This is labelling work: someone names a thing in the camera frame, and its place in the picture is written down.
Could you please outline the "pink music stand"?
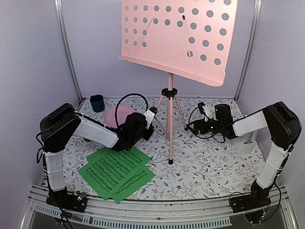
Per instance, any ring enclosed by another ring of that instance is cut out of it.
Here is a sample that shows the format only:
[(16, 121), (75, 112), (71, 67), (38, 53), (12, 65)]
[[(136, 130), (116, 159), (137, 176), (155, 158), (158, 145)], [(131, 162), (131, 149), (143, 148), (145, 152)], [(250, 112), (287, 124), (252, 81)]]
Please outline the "pink music stand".
[(173, 138), (173, 77), (212, 87), (226, 76), (238, 2), (123, 0), (120, 59), (168, 73), (167, 127)]

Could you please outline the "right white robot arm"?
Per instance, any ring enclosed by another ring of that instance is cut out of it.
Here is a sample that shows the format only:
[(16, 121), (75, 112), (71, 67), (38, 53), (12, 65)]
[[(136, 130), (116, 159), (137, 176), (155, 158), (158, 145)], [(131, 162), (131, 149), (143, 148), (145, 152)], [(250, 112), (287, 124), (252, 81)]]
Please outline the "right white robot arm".
[(270, 152), (262, 172), (251, 186), (251, 194), (246, 198), (250, 208), (258, 207), (268, 197), (301, 134), (299, 118), (282, 101), (237, 120), (233, 120), (231, 108), (227, 104), (217, 104), (214, 107), (215, 118), (208, 115), (209, 109), (205, 103), (200, 102), (197, 109), (204, 118), (189, 121), (186, 127), (198, 138), (211, 133), (221, 134), (223, 138), (231, 140), (268, 128), (272, 141)]

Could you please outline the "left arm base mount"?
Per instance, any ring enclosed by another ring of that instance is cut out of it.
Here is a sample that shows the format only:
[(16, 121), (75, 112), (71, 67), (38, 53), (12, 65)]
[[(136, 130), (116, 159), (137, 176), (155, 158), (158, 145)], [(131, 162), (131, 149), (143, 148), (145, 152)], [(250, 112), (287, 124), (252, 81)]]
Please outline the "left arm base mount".
[(70, 193), (67, 188), (60, 191), (49, 190), (46, 203), (60, 209), (84, 213), (87, 206), (86, 196), (86, 193), (79, 191)]

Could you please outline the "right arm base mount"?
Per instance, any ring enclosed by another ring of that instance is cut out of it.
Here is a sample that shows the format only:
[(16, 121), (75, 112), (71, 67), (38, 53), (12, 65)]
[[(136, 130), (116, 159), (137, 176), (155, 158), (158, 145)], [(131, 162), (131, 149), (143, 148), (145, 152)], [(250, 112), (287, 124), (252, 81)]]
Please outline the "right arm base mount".
[(260, 224), (270, 212), (271, 200), (268, 196), (255, 199), (251, 194), (233, 192), (229, 196), (229, 205), (233, 213), (243, 212), (246, 221), (252, 225)]

